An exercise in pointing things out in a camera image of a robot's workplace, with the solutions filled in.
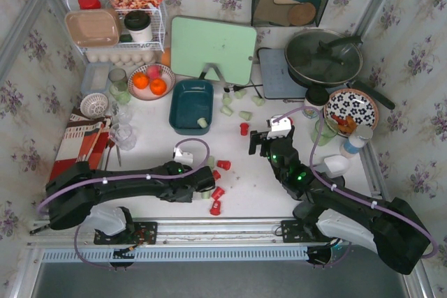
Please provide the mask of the teal plastic storage basket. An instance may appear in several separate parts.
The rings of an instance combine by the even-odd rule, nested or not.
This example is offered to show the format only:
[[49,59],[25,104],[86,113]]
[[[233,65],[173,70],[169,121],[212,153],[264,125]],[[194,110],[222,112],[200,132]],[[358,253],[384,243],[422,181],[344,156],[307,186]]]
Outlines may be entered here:
[[[173,88],[169,124],[179,135],[201,136],[212,123],[214,88],[206,80],[181,80]],[[208,126],[201,128],[199,118],[205,118]]]

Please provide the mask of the white plastic scoop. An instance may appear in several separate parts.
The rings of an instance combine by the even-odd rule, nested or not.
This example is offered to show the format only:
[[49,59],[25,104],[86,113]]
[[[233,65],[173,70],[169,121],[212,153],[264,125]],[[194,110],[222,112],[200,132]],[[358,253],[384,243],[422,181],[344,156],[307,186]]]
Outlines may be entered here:
[[340,177],[345,174],[351,166],[350,160],[342,155],[328,156],[314,166],[319,173],[326,174],[329,178]]

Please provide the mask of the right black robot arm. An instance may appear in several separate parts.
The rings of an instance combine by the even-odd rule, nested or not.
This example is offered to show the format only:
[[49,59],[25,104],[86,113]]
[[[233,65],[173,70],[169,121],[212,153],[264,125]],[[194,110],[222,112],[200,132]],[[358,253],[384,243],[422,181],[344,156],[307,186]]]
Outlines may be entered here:
[[323,217],[329,210],[343,215],[371,233],[362,246],[377,253],[392,270],[409,275],[430,246],[429,233],[408,202],[375,200],[313,171],[301,163],[293,147],[293,132],[270,138],[267,132],[250,132],[249,154],[256,151],[267,158],[275,179],[299,201],[293,215],[302,221],[309,235],[319,231],[326,237],[353,241],[346,228],[336,223],[324,231]]

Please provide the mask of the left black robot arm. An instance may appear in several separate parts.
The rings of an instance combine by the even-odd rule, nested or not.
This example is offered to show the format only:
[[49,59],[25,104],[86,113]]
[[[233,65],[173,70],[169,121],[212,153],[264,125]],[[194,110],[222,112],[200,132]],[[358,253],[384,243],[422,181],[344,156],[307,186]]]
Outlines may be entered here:
[[194,193],[216,187],[208,166],[197,170],[175,161],[146,170],[92,170],[79,162],[48,182],[47,208],[52,230],[65,230],[81,224],[91,209],[101,203],[152,196],[166,202],[192,202]]

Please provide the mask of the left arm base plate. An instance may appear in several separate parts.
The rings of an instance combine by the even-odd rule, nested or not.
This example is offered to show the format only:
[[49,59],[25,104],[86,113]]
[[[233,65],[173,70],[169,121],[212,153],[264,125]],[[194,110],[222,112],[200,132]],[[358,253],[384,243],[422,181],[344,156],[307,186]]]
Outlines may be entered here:
[[158,223],[157,222],[136,222],[134,223],[135,230],[122,231],[114,236],[108,236],[105,233],[95,230],[94,244],[95,245],[140,245],[156,243]]

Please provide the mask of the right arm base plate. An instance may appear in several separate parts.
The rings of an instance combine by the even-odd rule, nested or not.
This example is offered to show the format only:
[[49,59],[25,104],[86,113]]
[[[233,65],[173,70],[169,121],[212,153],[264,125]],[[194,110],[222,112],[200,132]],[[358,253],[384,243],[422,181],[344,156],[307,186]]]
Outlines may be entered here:
[[323,235],[315,225],[299,220],[281,221],[281,236],[284,243],[328,243],[331,238]]

